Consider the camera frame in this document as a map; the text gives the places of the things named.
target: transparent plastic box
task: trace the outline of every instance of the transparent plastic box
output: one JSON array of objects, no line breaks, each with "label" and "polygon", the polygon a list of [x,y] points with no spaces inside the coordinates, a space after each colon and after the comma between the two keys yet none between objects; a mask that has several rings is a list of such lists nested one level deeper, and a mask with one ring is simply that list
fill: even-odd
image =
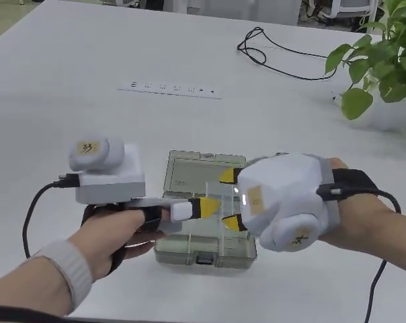
[{"label": "transparent plastic box", "polygon": [[244,164],[243,156],[170,153],[164,197],[207,196],[218,199],[220,208],[210,218],[185,221],[182,231],[157,241],[155,255],[159,262],[222,268],[249,268],[252,265],[257,258],[255,238],[248,232],[233,231],[221,221],[240,213],[240,204],[235,187],[219,183],[218,178],[227,168],[243,167]]}]

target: electrical outlet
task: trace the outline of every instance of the electrical outlet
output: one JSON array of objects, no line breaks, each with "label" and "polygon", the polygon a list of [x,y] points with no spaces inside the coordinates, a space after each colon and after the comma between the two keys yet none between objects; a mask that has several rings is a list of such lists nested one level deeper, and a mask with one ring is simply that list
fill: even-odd
[{"label": "electrical outlet", "polygon": [[132,81],[118,89],[134,92],[170,94],[174,96],[221,99],[220,92],[217,89],[179,83]]}]

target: white pot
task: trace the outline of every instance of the white pot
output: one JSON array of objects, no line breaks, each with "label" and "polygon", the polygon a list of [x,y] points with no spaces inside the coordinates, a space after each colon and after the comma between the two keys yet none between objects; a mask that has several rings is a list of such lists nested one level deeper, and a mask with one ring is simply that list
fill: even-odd
[{"label": "white pot", "polygon": [[[357,119],[351,120],[351,125],[378,131],[406,131],[406,98],[400,102],[385,103],[377,88],[370,93],[373,95],[372,105]],[[335,101],[340,106],[340,96]]]}]

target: hand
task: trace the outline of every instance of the hand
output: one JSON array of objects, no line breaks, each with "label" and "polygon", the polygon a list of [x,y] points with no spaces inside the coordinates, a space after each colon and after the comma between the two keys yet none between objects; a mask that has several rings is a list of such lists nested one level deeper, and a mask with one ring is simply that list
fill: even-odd
[{"label": "hand", "polygon": [[[348,168],[338,158],[331,158],[330,164],[333,169]],[[339,213],[339,227],[319,239],[339,248],[363,252],[368,240],[385,223],[381,219],[392,216],[394,211],[374,195],[357,194],[339,202]]]},{"label": "hand", "polygon": [[[168,219],[169,211],[163,210],[162,216]],[[147,253],[154,246],[153,240],[165,237],[162,232],[136,234],[144,222],[145,216],[141,210],[119,213],[101,211],[89,218],[69,241],[86,258],[96,281],[107,275],[112,264],[111,255],[123,245],[129,246],[125,259],[130,259]]]}]

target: table surface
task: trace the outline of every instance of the table surface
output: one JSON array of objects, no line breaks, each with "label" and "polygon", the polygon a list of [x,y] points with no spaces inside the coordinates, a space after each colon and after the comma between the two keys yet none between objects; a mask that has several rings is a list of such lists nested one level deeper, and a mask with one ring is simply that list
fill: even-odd
[{"label": "table surface", "polygon": [[[280,44],[326,55],[360,35],[261,24]],[[298,81],[236,52],[255,23],[47,0],[0,37],[0,276],[24,260],[21,229],[36,191],[68,171],[81,135],[140,145],[149,196],[162,193],[171,149],[339,156],[393,193],[406,214],[406,137],[355,130],[333,105],[349,86]],[[324,61],[262,39],[269,64],[309,77]],[[124,81],[206,84],[221,100],[118,91]],[[30,224],[34,252],[79,226],[73,190],[47,192]],[[259,248],[248,271],[163,266],[152,252],[97,282],[76,317],[162,322],[361,322],[379,259],[316,243]],[[388,266],[372,322],[406,321],[406,273]]]}]

